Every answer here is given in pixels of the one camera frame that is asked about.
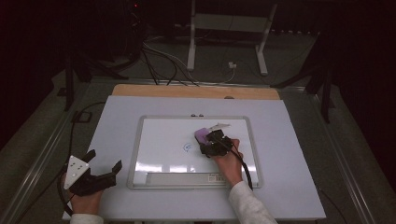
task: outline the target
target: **white table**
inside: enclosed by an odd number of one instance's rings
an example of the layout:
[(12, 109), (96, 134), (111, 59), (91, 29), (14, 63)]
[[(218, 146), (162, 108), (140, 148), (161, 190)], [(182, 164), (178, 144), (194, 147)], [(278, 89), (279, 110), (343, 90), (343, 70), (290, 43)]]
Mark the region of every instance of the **white table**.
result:
[(93, 175), (108, 173), (118, 160), (118, 185), (107, 189), (100, 215), (116, 220), (236, 219), (224, 189), (139, 189), (126, 187), (139, 118), (144, 115), (247, 116), (257, 147), (263, 187), (254, 193), (278, 220), (325, 218), (316, 187), (280, 100), (225, 100), (109, 96), (90, 149)]

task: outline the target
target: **white sleeve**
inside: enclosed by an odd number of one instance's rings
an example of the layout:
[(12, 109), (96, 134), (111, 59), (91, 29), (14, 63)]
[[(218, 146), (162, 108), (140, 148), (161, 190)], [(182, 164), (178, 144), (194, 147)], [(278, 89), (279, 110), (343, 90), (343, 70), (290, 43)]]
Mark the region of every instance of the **white sleeve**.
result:
[(233, 186), (229, 201), (241, 223), (274, 224), (275, 219), (271, 216), (264, 204), (258, 200), (245, 181)]
[(89, 214), (73, 214), (70, 224), (103, 224), (101, 217)]

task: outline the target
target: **dark background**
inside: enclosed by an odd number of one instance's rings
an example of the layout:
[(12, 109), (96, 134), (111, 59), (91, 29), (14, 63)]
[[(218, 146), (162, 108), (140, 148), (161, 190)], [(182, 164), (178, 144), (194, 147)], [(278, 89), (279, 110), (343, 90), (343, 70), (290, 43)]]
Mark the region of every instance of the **dark background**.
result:
[[(112, 38), (98, 21), (94, 4), (108, 1), (85, 1), (73, 5), (73, 18), (89, 32), (72, 34), (78, 45), (94, 49), (111, 58)], [(35, 111), (52, 91), (51, 78), (64, 69), (64, 37), (67, 30), (66, 1), (2, 1), (0, 30), (2, 65), (1, 81), (1, 142), (9, 138)], [(203, 0), (197, 10), (225, 14), (257, 16), (260, 11), (238, 7), (223, 7), (226, 1)], [(244, 1), (243, 6), (259, 5)], [(190, 1), (149, 0), (140, 8), (141, 18), (160, 34), (172, 37), (174, 24), (190, 22)], [(279, 1), (273, 22), (275, 34), (292, 31), (302, 35), (320, 35), (308, 56), (304, 68), (320, 60), (332, 60), (333, 84), (342, 96), (367, 142), (375, 154), (389, 183), (396, 189), (396, 100), (394, 99), (396, 52), (395, 3), (391, 0), (350, 1)]]

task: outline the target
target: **whiteboard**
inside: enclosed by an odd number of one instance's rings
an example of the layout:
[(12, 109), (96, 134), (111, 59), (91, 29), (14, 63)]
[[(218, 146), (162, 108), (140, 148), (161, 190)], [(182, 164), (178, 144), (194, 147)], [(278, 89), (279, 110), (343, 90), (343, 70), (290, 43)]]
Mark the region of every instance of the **whiteboard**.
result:
[(194, 133), (218, 123), (224, 135), (240, 140), (253, 188), (262, 186), (261, 172), (247, 117), (161, 117), (139, 120), (128, 176), (130, 189), (228, 188), (215, 162), (201, 153)]

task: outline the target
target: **wooden edge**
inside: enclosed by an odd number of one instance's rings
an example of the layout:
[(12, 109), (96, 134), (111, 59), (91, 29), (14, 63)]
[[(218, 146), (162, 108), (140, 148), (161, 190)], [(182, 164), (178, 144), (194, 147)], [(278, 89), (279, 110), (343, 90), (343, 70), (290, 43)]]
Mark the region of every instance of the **wooden edge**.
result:
[(279, 94), (275, 89), (246, 87), (192, 87), (119, 84), (114, 88), (112, 95), (280, 100)]

